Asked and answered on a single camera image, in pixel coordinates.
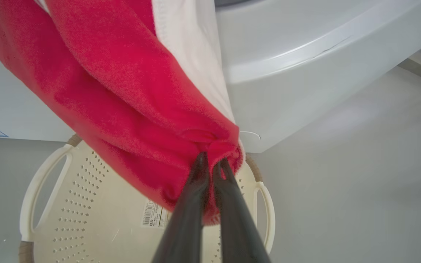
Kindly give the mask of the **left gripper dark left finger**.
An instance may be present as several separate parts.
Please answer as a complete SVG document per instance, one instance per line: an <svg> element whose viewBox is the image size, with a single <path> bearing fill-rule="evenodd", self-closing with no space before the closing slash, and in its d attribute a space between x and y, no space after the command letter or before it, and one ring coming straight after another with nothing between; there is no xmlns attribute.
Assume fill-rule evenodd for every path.
<svg viewBox="0 0 421 263"><path fill-rule="evenodd" d="M206 153L195 159L152 263L200 263L203 214L209 199Z"/></svg>

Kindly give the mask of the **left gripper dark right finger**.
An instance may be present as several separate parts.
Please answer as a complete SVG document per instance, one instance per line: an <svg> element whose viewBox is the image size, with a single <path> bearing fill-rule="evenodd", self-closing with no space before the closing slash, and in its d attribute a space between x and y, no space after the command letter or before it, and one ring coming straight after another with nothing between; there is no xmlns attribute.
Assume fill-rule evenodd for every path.
<svg viewBox="0 0 421 263"><path fill-rule="evenodd" d="M220 211L222 263L270 263L227 158L214 166L212 180Z"/></svg>

